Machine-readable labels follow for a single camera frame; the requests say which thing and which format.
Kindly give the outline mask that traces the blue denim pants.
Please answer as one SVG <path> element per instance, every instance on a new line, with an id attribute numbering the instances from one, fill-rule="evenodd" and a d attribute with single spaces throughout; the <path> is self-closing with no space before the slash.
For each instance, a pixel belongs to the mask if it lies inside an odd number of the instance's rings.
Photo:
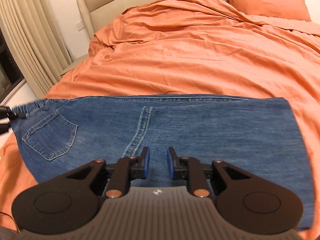
<path id="1" fill-rule="evenodd" d="M 313 224 L 310 161 L 284 98 L 225 95 L 85 96 L 17 106 L 25 118 L 11 127 L 21 157 L 39 183 L 94 159 L 114 163 L 150 149 L 146 180 L 135 186 L 177 186 L 167 149 L 203 163 L 220 159 L 293 191 L 304 211 L 299 230 Z"/>

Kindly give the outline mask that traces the dark framed window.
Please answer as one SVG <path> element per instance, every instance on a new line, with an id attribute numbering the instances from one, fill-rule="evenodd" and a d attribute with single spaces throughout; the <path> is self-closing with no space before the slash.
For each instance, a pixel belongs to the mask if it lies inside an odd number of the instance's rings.
<path id="1" fill-rule="evenodd" d="M 24 79 L 23 74 L 9 50 L 2 31 L 0 33 L 0 68 L 2 102 Z"/>

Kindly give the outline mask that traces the beige nightstand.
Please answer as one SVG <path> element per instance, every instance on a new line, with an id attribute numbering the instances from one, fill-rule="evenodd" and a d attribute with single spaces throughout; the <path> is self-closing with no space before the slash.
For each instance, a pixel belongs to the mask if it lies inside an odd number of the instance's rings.
<path id="1" fill-rule="evenodd" d="M 88 54 L 83 55 L 77 59 L 75 59 L 66 69 L 64 69 L 61 73 L 60 76 L 64 76 L 67 72 L 73 70 L 74 68 L 76 68 L 79 64 L 81 64 L 82 62 L 85 61 L 85 59 L 88 58 Z"/>

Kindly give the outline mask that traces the beige pleated curtain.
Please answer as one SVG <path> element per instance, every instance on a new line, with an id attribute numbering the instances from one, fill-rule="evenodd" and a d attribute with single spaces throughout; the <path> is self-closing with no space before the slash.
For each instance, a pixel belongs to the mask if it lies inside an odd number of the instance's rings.
<path id="1" fill-rule="evenodd" d="M 72 62 L 48 0 L 1 0 L 1 30 L 31 90 L 44 97 Z"/>

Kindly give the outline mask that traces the orange duvet cover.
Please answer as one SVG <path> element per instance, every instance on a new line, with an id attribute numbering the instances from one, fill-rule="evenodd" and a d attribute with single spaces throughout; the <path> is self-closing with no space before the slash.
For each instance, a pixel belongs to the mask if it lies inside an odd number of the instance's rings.
<path id="1" fill-rule="evenodd" d="M 319 204 L 319 25 L 246 15 L 223 0 L 159 0 L 101 28 L 49 99 L 87 95 L 283 97 L 308 152 Z"/>

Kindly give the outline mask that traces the white wall socket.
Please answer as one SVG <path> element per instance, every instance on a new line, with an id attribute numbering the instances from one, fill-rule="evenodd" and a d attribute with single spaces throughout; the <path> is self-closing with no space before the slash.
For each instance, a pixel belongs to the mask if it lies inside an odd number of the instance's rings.
<path id="1" fill-rule="evenodd" d="M 85 28 L 85 24 L 82 21 L 79 21 L 75 26 L 76 26 L 77 31 L 81 31 L 82 29 Z"/>

